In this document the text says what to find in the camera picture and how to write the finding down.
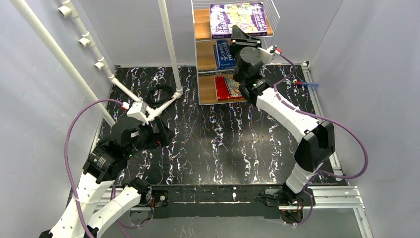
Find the blue 91-storey treehouse book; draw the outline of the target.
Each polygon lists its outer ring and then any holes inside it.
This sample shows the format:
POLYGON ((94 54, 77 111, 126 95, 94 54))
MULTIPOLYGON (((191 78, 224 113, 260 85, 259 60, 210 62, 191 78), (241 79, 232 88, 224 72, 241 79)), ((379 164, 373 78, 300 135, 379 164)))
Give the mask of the blue 91-storey treehouse book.
POLYGON ((231 69, 235 60, 230 52, 230 43, 227 40, 217 40, 213 46, 215 63, 217 69, 231 69))

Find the red treehouse book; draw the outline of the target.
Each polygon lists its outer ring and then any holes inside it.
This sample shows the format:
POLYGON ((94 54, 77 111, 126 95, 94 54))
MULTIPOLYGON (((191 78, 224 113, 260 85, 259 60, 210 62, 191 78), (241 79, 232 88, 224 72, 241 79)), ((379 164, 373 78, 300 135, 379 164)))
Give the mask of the red treehouse book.
POLYGON ((232 75, 216 76, 214 82, 218 102, 244 100, 244 97, 239 90, 239 83, 233 80, 232 75))

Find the purple 52-storey treehouse book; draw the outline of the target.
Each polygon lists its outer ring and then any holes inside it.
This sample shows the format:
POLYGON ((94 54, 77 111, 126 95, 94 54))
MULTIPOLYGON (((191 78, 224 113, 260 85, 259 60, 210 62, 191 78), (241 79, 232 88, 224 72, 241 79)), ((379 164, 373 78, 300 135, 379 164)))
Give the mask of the purple 52-storey treehouse book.
POLYGON ((227 39, 233 26, 251 36, 266 36, 268 26, 263 2, 210 4, 210 38, 227 39))

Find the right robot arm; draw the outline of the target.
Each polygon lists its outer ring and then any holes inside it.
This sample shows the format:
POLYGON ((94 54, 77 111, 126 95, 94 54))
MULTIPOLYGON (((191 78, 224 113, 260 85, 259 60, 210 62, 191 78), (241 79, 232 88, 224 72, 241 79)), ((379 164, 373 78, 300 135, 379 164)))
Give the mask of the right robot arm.
POLYGON ((267 83, 261 69, 276 56, 282 55, 277 46, 263 49, 259 38, 233 25, 230 53, 235 60, 233 80, 239 84, 244 99, 276 119, 298 142, 294 154, 296 163, 283 184, 283 194, 299 194, 334 153, 334 126, 326 120, 319 121, 306 115, 283 97, 276 86, 267 83))

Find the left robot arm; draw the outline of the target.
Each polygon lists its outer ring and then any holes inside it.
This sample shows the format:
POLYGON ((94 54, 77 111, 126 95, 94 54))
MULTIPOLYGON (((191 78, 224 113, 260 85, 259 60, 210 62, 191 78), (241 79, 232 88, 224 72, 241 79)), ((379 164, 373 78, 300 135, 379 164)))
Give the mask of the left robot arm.
POLYGON ((141 178, 124 185, 121 193, 101 209, 101 198, 127 167, 136 151, 169 146, 174 132, 158 116, 152 124, 121 117, 89 154, 78 185, 71 183, 73 196, 58 220, 42 238, 100 238, 104 232, 142 200, 151 201, 152 186, 141 178))

